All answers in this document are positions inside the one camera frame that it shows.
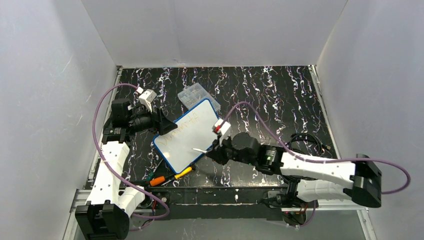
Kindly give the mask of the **white marker pen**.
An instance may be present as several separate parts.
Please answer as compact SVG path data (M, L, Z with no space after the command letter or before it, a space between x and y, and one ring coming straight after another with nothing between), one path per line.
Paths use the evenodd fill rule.
M199 153L202 153L202 154L206 154L208 152L207 150L202 150L202 149L199 149L199 148L192 148L192 150L199 152Z

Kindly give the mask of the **blue-framed whiteboard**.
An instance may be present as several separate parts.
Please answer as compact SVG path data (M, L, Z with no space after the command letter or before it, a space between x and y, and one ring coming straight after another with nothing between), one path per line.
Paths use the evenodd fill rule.
M202 156L194 148L207 150L217 139L213 126L218 119L211 101L203 99L175 121L176 129L155 136L152 143L171 170L179 174Z

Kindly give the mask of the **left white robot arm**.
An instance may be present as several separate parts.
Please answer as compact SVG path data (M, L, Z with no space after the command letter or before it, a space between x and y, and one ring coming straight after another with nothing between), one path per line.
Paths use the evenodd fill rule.
M90 195L76 207L75 218L87 240L124 240L130 231L130 218L146 196L145 191L167 180L160 176L131 183L122 177L130 143L136 133L150 131L163 136L177 129L177 124L162 109L151 109L150 103L132 108L129 99L111 103L111 114L103 126L101 146L97 146L101 162Z

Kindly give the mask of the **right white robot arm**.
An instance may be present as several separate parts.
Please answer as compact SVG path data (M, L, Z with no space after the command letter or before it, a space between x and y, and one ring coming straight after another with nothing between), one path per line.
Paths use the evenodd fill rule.
M228 161L254 166L264 175L293 177L285 201L350 200L357 205L382 205L382 172L368 158L347 162L304 154L292 155L280 146L261 144L246 132L218 137L206 156L220 165Z

